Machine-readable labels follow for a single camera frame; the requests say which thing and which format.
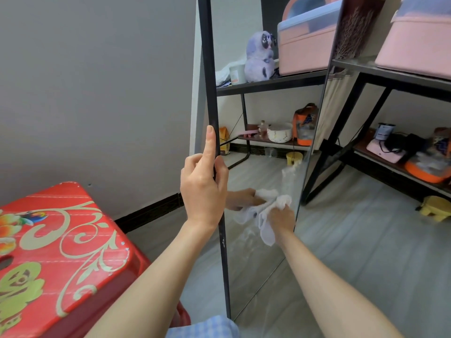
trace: gray tile floor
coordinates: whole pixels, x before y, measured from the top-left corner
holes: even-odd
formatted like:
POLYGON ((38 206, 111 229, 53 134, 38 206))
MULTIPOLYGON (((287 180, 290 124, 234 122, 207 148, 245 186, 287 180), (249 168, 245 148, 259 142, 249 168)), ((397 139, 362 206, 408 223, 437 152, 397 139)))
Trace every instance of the gray tile floor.
MULTIPOLYGON (((285 164, 282 162, 251 156, 248 164, 231 171, 229 189, 266 187, 259 182, 271 173, 276 176, 285 164)), ((277 181, 266 182, 277 187, 277 181)), ((417 205, 391 187, 346 167, 301 208, 295 232, 407 337, 449 337, 451 222, 436 224, 415 212, 417 205)), ((128 236, 155 259, 185 219, 184 209, 178 209, 128 236)), ((259 245, 255 229, 234 226, 231 214, 226 213, 226 220, 232 311, 235 306, 238 312, 250 301, 235 321, 242 337, 322 337, 278 248, 259 245), (251 275, 259 272, 258 277, 251 275)), ((213 239, 203 250, 183 291, 182 302, 193 322, 225 314, 216 242, 213 239)))

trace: red plastic stool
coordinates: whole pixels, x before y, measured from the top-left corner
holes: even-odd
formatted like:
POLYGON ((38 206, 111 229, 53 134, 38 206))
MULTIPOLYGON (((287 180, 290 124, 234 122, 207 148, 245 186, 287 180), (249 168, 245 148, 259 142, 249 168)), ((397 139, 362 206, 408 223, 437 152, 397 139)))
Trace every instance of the red plastic stool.
MULTIPOLYGON (((83 337, 150 261, 76 182, 3 206, 0 335, 83 337)), ((181 304, 172 324, 190 324, 181 304)))

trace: plaid shirt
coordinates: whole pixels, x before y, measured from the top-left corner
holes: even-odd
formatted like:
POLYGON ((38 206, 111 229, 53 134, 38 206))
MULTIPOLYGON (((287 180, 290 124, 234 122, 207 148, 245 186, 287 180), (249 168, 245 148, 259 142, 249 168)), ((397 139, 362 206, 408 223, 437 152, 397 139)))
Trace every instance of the plaid shirt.
POLYGON ((202 323, 169 329, 166 338, 240 338, 236 324, 221 315, 202 323))

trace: purple plush toy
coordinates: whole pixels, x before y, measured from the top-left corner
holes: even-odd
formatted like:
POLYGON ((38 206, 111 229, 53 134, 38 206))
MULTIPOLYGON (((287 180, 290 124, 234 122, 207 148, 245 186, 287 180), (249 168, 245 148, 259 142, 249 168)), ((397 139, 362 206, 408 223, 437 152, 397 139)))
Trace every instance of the purple plush toy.
POLYGON ((267 81, 274 74, 274 52, 276 45, 272 34, 262 31, 255 33, 246 48, 245 76, 248 82, 267 81))

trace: white bowl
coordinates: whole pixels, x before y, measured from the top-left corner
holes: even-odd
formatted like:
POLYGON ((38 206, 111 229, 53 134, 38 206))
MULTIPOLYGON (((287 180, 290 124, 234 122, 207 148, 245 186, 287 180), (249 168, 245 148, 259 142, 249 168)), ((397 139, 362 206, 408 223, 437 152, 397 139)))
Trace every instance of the white bowl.
POLYGON ((268 128, 268 139, 274 143, 285 143, 293 136, 293 126, 290 123, 272 124, 268 128))

